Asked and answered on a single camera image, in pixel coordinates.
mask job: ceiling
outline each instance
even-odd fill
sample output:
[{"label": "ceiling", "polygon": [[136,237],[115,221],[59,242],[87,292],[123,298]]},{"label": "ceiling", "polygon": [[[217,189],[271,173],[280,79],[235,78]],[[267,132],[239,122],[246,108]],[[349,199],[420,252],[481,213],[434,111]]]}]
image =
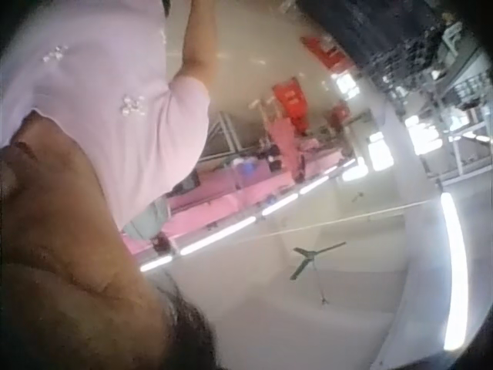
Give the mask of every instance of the ceiling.
[{"label": "ceiling", "polygon": [[[211,113],[224,111],[233,117],[244,142],[263,132],[260,115],[249,105],[269,97],[272,85],[296,76],[306,95],[310,115],[332,108],[339,99],[329,71],[300,42],[303,35],[317,35],[302,18],[283,15],[276,0],[217,2],[219,36],[218,75],[211,90]],[[188,8],[173,2],[167,21],[168,71],[181,63],[181,48]],[[327,88],[322,85],[328,81]]]},{"label": "ceiling", "polygon": [[[312,116],[331,108],[339,99],[337,88],[329,84],[325,89],[322,85],[322,81],[330,81],[328,71],[299,41],[302,35],[318,30],[303,19],[280,14],[279,4],[278,0],[218,0],[220,67],[211,91],[211,110],[229,113],[240,137],[246,141],[254,141],[262,132],[260,118],[248,108],[249,104],[268,96],[276,82],[297,76]],[[186,17],[185,2],[174,2],[167,26],[170,74],[179,68]],[[353,113],[367,109],[367,99],[371,98],[374,97],[362,89],[350,102]],[[404,129],[394,125],[395,130],[390,131],[389,126],[392,125],[381,129],[387,130],[389,134],[384,135],[391,142],[390,138],[399,136],[398,130]],[[355,130],[361,131],[358,133],[364,142],[373,129],[372,126]],[[389,146],[393,155],[401,151],[401,156],[395,157],[394,167],[370,171],[365,178],[349,183],[331,180],[272,217],[186,258],[177,258],[166,267],[185,296],[214,324],[226,367],[359,370],[374,363],[393,329],[401,298],[408,288],[411,252],[422,251],[431,264],[444,260],[442,250],[433,249],[435,244],[444,247],[444,235],[437,232],[441,228],[443,233],[443,220],[437,222],[437,214],[433,213],[429,235],[416,229],[416,225],[428,222],[425,218],[417,222],[419,217],[427,215],[425,207],[409,214],[392,211],[377,217],[345,220],[404,202],[412,203],[421,200],[422,195],[438,194],[423,173],[423,177],[414,176],[419,175],[418,167],[422,172],[414,152],[399,140]],[[412,161],[416,166],[408,165]],[[489,203],[473,201],[475,193],[482,193],[487,199],[488,184],[487,180],[478,181],[472,193],[458,185],[454,188],[457,195],[468,194],[459,205],[463,212],[461,220],[466,225],[464,237],[474,245],[488,245],[485,241],[491,237],[485,233],[485,220],[488,211],[491,212]],[[479,206],[483,212],[478,214],[481,219],[477,222],[475,208]],[[412,235],[409,223],[414,228]],[[347,246],[320,255],[317,260],[321,285],[330,302],[322,306],[313,269],[308,267],[295,282],[289,280],[301,261],[300,255],[292,250],[295,247],[319,250],[341,241],[346,241]],[[472,248],[468,253],[475,259],[471,272],[476,284],[472,288],[472,300],[479,308],[473,311],[481,317],[478,312],[485,312],[493,301],[493,288],[486,278],[493,267],[485,262],[486,249]],[[161,284],[163,271],[158,268],[149,273],[149,278]],[[433,311],[427,305],[430,301],[436,298],[440,301],[437,306],[448,306],[432,289],[426,291],[426,279],[448,284],[443,278],[447,271],[437,271],[424,275],[420,286],[414,287],[424,293],[419,298],[422,301],[411,305],[409,310],[416,308],[413,315],[423,327],[433,317],[427,316],[428,311]],[[472,321],[474,328],[481,324],[481,320]],[[443,323],[432,324],[435,345],[441,340],[435,332]],[[410,338],[420,338],[420,334],[414,331],[415,336]],[[400,343],[401,351],[395,353],[405,353],[410,348],[409,341]],[[420,354],[419,345],[415,347]],[[395,364],[402,360],[397,357],[394,356]]]}]

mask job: red object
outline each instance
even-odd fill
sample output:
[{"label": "red object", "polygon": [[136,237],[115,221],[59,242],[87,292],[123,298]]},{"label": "red object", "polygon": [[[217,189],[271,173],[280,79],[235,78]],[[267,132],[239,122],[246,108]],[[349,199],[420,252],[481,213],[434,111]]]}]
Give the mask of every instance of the red object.
[{"label": "red object", "polygon": [[332,73],[346,72],[354,64],[338,46],[324,48],[318,37],[301,38],[301,42],[310,50]]},{"label": "red object", "polygon": [[272,90],[291,119],[300,119],[306,116],[307,101],[296,77],[274,85]]},{"label": "red object", "polygon": [[327,120],[336,133],[341,133],[343,130],[344,121],[348,119],[349,116],[349,106],[347,106],[344,100],[340,100],[339,103],[330,110]]}]

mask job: red machine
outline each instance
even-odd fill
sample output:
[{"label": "red machine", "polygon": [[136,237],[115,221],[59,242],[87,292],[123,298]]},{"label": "red machine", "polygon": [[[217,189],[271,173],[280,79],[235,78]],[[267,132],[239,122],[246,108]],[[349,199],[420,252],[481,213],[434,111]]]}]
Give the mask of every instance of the red machine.
[{"label": "red machine", "polygon": [[335,44],[324,45],[318,37],[304,36],[301,42],[310,50],[332,73],[346,72],[354,64]]},{"label": "red machine", "polygon": [[272,90],[286,111],[287,116],[291,119],[296,131],[300,135],[304,135],[308,129],[306,120],[307,100],[297,78],[293,77],[287,82],[278,83],[273,86]]}]

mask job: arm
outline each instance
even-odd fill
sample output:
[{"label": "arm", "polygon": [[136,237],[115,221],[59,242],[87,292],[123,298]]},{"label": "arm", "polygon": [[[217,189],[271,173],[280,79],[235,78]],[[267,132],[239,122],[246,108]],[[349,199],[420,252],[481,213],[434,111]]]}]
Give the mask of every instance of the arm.
[{"label": "arm", "polygon": [[183,43],[183,64],[176,76],[190,76],[207,89],[216,73],[216,0],[191,0],[192,8]]}]

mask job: window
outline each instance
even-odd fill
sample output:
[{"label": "window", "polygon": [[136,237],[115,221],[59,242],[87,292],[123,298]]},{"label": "window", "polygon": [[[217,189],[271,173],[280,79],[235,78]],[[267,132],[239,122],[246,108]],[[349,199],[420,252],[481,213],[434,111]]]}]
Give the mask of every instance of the window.
[{"label": "window", "polygon": [[375,171],[382,171],[394,165],[394,158],[385,143],[382,133],[374,133],[370,136],[368,151]]},{"label": "window", "polygon": [[368,175],[368,167],[364,162],[363,157],[358,157],[357,166],[351,167],[342,174],[343,181],[353,181]]},{"label": "window", "polygon": [[341,75],[332,75],[332,78],[336,81],[337,87],[346,99],[354,98],[360,93],[360,88],[349,72]]}]

